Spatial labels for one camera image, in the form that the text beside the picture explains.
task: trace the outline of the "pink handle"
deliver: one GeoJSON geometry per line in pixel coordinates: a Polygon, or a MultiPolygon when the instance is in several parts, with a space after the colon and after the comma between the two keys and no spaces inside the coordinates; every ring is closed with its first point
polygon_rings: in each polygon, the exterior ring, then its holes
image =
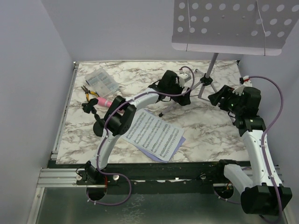
{"type": "Polygon", "coordinates": [[[110,107],[112,102],[105,99],[105,98],[102,98],[102,97],[98,97],[98,105],[100,106],[105,106],[105,107],[110,107]]]}

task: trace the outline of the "paper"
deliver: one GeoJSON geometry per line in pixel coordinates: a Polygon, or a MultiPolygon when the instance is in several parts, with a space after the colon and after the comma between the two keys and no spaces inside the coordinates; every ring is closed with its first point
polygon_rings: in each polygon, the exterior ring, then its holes
{"type": "MultiPolygon", "coordinates": [[[[170,158],[173,157],[173,155],[177,152],[177,150],[182,146],[182,144],[184,143],[186,139],[184,137],[181,138],[181,140],[178,142],[178,145],[176,147],[176,149],[174,150],[173,154],[171,155],[170,158]]],[[[149,152],[141,149],[141,148],[138,148],[140,151],[142,151],[147,157],[151,158],[153,161],[156,161],[156,162],[168,162],[168,161],[163,161],[157,157],[155,157],[154,155],[150,154],[149,152]]]]}
{"type": "Polygon", "coordinates": [[[122,138],[163,161],[169,161],[183,133],[183,128],[141,109],[135,114],[131,127],[122,138]]]}

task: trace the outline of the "white marble tabletop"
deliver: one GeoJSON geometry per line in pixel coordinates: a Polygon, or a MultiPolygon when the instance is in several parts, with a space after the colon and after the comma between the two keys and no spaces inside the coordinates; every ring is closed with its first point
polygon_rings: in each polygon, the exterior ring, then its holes
{"type": "MultiPolygon", "coordinates": [[[[109,100],[117,95],[133,96],[145,90],[149,84],[159,80],[166,70],[178,73],[182,66],[189,66],[193,70],[206,72],[209,61],[194,62],[164,62],[164,61],[126,61],[126,62],[92,62],[80,63],[71,101],[67,112],[66,122],[59,145],[57,164],[86,163],[95,154],[100,138],[93,133],[95,119],[92,114],[84,113],[81,104],[86,102],[85,93],[81,86],[86,85],[85,75],[103,68],[112,75],[120,85],[120,90],[108,97],[109,100]]],[[[195,83],[201,75],[195,74],[195,83]]],[[[239,85],[240,73],[235,61],[217,61],[211,77],[219,90],[224,84],[231,87],[239,85]]],[[[199,88],[191,95],[196,95],[199,88]]],[[[212,88],[207,87],[204,97],[212,94],[212,88]]],[[[149,105],[147,109],[158,115],[171,102],[158,102],[149,105]]],[[[106,107],[96,106],[102,118],[106,107]]],[[[218,107],[197,97],[191,98],[191,104],[180,106],[177,104],[170,112],[162,117],[164,120],[184,128],[186,141],[171,158],[170,162],[203,162],[233,159],[248,161],[249,156],[239,133],[228,115],[218,107]]],[[[135,146],[119,139],[108,160],[109,163],[141,163],[153,162],[135,146]]]]}

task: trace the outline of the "yellow handle pliers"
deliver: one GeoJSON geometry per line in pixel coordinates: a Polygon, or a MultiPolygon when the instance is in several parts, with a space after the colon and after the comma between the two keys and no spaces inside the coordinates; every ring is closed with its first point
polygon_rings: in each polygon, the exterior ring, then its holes
{"type": "Polygon", "coordinates": [[[81,86],[81,88],[85,92],[86,99],[88,102],[89,102],[89,94],[99,97],[99,95],[96,92],[88,90],[88,88],[86,88],[85,86],[81,86]]]}

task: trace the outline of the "gray wall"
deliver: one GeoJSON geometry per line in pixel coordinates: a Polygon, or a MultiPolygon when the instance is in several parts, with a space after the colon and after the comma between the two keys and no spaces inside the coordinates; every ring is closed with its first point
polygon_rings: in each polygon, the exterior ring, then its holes
{"type": "Polygon", "coordinates": [[[0,223],[26,223],[73,63],[40,0],[0,3],[0,223]]]}
{"type": "MultiPolygon", "coordinates": [[[[206,60],[171,46],[174,0],[42,0],[75,61],[206,60]]],[[[220,54],[220,59],[241,55],[220,54]]]]}
{"type": "MultiPolygon", "coordinates": [[[[296,24],[279,56],[244,56],[240,62],[241,75],[261,75],[271,78],[282,89],[284,110],[268,134],[268,143],[275,164],[279,164],[293,192],[292,210],[299,220],[299,23],[296,24]]],[[[259,114],[268,125],[276,116],[279,94],[267,81],[252,80],[262,91],[259,114]]]]}

